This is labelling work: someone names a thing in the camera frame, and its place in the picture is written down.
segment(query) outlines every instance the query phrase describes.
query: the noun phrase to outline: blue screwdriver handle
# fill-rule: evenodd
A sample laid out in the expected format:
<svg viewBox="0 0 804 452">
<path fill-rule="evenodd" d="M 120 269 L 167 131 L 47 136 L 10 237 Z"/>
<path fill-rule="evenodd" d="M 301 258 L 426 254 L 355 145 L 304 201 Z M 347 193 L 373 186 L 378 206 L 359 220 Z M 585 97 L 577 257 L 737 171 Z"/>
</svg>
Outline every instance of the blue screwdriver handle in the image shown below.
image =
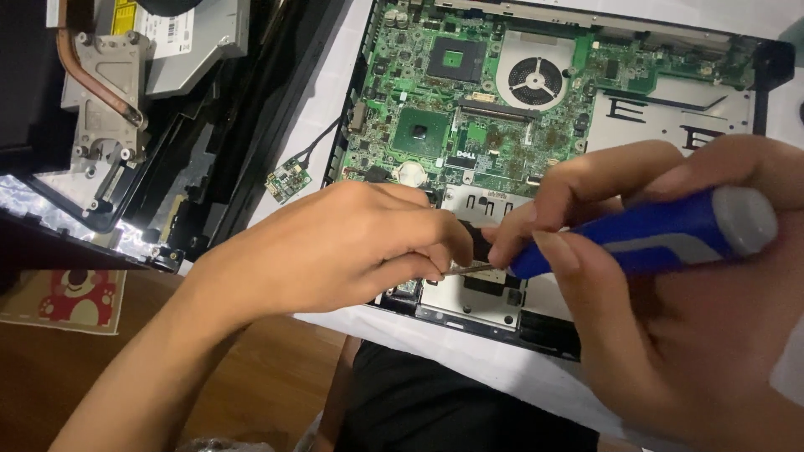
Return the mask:
<svg viewBox="0 0 804 452">
<path fill-rule="evenodd" d="M 759 191 L 722 186 L 669 203 L 645 203 L 575 228 L 611 253 L 626 274 L 652 274 L 759 253 L 777 235 L 773 206 Z M 535 243 L 508 269 L 527 279 L 550 273 Z"/>
</svg>

